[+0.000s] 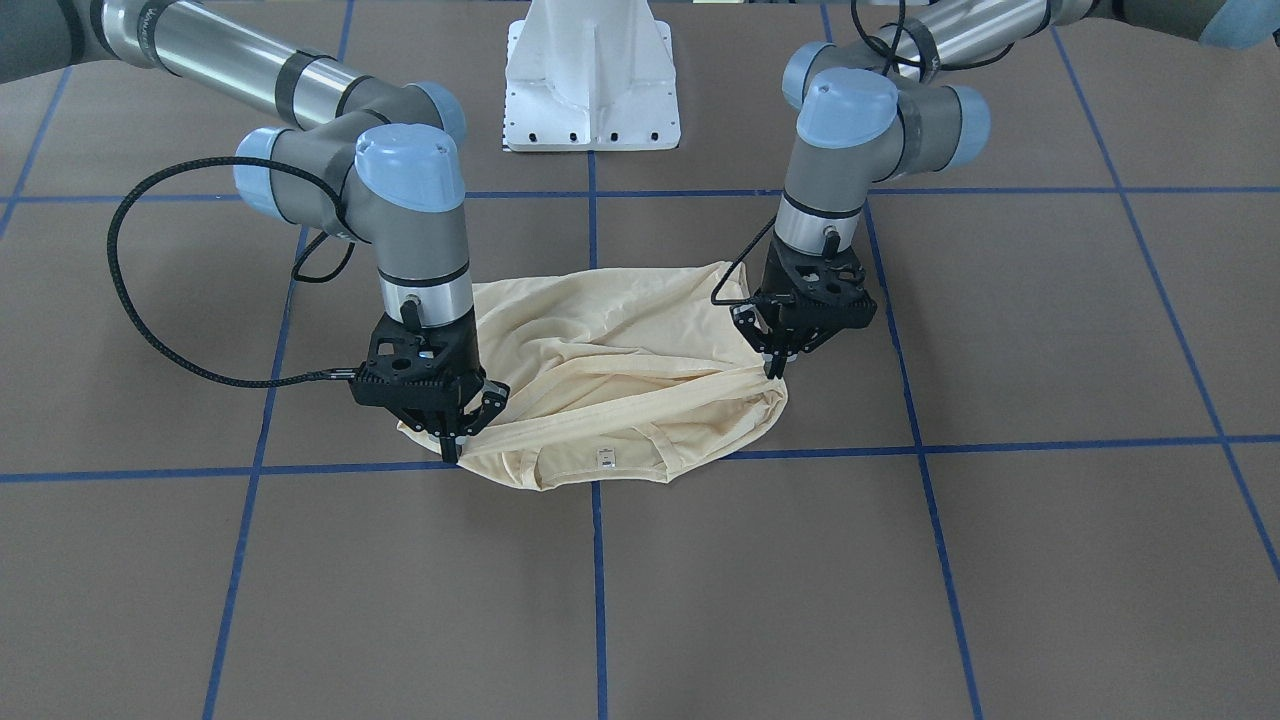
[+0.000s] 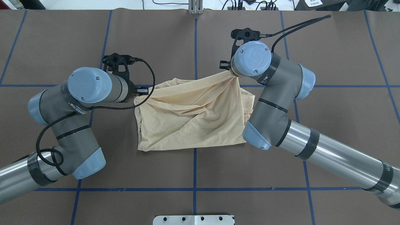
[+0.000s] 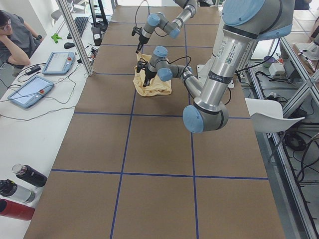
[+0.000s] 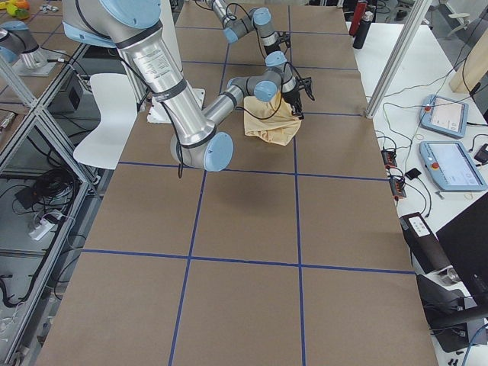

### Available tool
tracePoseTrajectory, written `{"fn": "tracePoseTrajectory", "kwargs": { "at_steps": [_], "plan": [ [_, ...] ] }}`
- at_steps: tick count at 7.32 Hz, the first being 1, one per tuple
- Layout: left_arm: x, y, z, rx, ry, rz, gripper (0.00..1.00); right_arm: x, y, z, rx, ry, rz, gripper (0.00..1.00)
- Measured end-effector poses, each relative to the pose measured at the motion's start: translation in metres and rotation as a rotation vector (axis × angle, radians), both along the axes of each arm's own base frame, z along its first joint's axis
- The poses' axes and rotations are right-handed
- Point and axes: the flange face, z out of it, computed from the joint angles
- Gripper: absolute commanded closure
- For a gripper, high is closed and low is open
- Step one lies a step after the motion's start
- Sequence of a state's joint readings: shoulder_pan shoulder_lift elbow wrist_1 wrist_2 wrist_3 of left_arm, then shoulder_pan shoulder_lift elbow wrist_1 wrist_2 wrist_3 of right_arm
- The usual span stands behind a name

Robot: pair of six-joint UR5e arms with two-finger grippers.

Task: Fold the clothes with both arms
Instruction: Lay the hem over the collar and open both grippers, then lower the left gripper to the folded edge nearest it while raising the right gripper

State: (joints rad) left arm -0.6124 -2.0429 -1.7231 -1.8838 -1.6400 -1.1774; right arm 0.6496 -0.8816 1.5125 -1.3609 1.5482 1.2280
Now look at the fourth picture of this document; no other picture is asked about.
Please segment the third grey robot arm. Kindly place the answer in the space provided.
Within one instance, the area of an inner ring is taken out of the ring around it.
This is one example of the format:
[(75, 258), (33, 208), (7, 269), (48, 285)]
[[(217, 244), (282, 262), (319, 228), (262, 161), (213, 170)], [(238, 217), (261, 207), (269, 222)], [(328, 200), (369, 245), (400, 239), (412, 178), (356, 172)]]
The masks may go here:
[(28, 69), (39, 69), (47, 63), (38, 42), (23, 21), (1, 24), (1, 56), (10, 64), (20, 59)]

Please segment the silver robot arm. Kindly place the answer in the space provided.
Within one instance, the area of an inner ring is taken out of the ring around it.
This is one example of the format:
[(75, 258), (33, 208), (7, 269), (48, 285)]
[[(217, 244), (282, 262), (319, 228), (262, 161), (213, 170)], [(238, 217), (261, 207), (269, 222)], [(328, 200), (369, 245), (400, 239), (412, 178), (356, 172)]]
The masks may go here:
[(255, 96), (269, 102), (277, 93), (303, 117), (300, 92), (312, 92), (311, 80), (303, 78), (281, 52), (286, 34), (275, 31), (267, 8), (253, 8), (237, 18), (224, 1), (208, 1), (229, 43), (256, 31), (265, 48), (262, 75), (236, 77), (206, 108), (198, 105), (181, 67), (163, 38), (159, 1), (64, 1), (63, 26), (68, 38), (89, 45), (115, 48), (135, 65), (135, 74), (152, 92), (169, 116), (175, 135), (172, 155), (179, 166), (218, 172), (233, 156), (229, 134), (218, 125), (243, 101)]
[(254, 31), (257, 34), (258, 43), (264, 47), (266, 56), (271, 54), (277, 56), (280, 52), (282, 58), (285, 59), (281, 44), (285, 43), (288, 47), (290, 39), (286, 33), (279, 33), (275, 30), (268, 8), (252, 8), (247, 11), (240, 4), (235, 4), (244, 12), (242, 18), (237, 18), (230, 9), (231, 4), (227, 4), (225, 1), (212, 0), (204, 1), (204, 3), (207, 5), (207, 9), (211, 10), (219, 19), (228, 44), (236, 43)]

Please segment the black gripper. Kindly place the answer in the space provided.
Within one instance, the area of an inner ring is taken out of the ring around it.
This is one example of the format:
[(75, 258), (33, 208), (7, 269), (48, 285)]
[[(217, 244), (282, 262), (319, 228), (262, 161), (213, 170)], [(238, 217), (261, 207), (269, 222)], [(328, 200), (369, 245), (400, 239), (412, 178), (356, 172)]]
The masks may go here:
[(266, 56), (272, 54), (273, 52), (276, 52), (276, 51), (281, 51), (281, 47), (278, 43), (273, 43), (272, 45), (264, 45), (264, 49), (265, 49), (265, 53), (266, 53)]
[(304, 119), (303, 112), (301, 110), (302, 103), (300, 99), (300, 90), (298, 88), (294, 88), (290, 91), (284, 93), (284, 100), (288, 103), (292, 108), (292, 115), (299, 120)]

